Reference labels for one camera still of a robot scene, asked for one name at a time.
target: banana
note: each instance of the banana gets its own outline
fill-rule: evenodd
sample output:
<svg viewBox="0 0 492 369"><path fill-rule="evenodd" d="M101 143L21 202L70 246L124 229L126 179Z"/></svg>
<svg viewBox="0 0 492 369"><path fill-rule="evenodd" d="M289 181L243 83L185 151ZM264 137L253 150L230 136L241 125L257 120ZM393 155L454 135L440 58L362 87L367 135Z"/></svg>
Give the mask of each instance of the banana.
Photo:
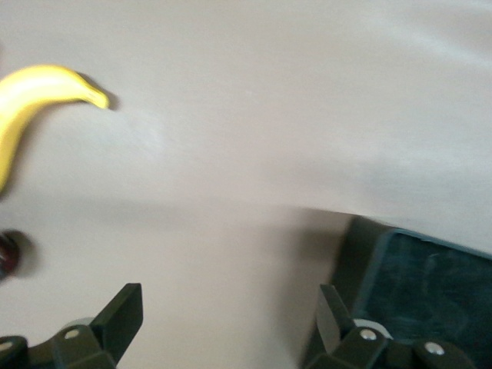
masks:
<svg viewBox="0 0 492 369"><path fill-rule="evenodd" d="M71 69L34 65L0 81L0 192L4 189L24 128L46 105L86 101L107 108L108 96Z"/></svg>

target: toy banana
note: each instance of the toy banana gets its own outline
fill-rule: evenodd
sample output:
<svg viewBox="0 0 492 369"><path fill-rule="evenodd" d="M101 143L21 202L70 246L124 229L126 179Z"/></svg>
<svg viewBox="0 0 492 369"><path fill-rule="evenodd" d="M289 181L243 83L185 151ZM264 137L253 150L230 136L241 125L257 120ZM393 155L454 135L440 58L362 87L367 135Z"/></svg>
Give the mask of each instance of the toy banana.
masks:
<svg viewBox="0 0 492 369"><path fill-rule="evenodd" d="M0 81L0 191L3 190L24 128L46 105L71 101L109 106L108 96L76 72L58 65L35 65Z"/></svg>

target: dark red object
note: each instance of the dark red object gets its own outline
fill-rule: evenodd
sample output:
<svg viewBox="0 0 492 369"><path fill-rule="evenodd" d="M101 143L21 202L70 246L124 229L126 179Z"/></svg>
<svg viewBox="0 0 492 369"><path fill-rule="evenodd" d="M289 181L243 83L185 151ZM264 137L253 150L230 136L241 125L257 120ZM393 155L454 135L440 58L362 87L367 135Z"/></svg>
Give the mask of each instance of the dark red object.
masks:
<svg viewBox="0 0 492 369"><path fill-rule="evenodd" d="M11 274L18 265L21 252L17 244L0 234L0 279Z"/></svg>

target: silver screw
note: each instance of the silver screw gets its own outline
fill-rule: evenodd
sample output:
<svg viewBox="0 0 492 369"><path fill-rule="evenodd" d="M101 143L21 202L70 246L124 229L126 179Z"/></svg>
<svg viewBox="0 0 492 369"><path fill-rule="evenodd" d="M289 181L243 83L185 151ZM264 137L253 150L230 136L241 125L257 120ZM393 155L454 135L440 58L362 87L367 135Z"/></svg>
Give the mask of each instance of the silver screw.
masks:
<svg viewBox="0 0 492 369"><path fill-rule="evenodd" d="M78 336L78 329L72 329L65 333L65 340L69 340L70 338L75 338Z"/></svg>
<svg viewBox="0 0 492 369"><path fill-rule="evenodd" d="M8 350L13 345L14 344L11 341L4 342L3 344L0 344L0 351Z"/></svg>
<svg viewBox="0 0 492 369"><path fill-rule="evenodd" d="M363 329L361 331L361 337L365 340L368 341L376 341L377 340L377 335L371 331L370 329Z"/></svg>
<svg viewBox="0 0 492 369"><path fill-rule="evenodd" d="M427 342L424 347L429 353L434 355L444 355L445 352L443 347L435 342Z"/></svg>

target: gray surface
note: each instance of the gray surface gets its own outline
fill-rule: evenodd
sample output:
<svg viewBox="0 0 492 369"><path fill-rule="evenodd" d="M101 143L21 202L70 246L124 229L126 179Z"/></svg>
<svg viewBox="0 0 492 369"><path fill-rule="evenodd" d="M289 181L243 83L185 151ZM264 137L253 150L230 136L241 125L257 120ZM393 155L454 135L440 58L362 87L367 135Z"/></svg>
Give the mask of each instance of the gray surface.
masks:
<svg viewBox="0 0 492 369"><path fill-rule="evenodd" d="M118 96L30 127L0 224L35 263L2 334L39 342L144 284L131 367L294 368L346 217L485 251L489 1L0 2L0 76Z"/></svg>

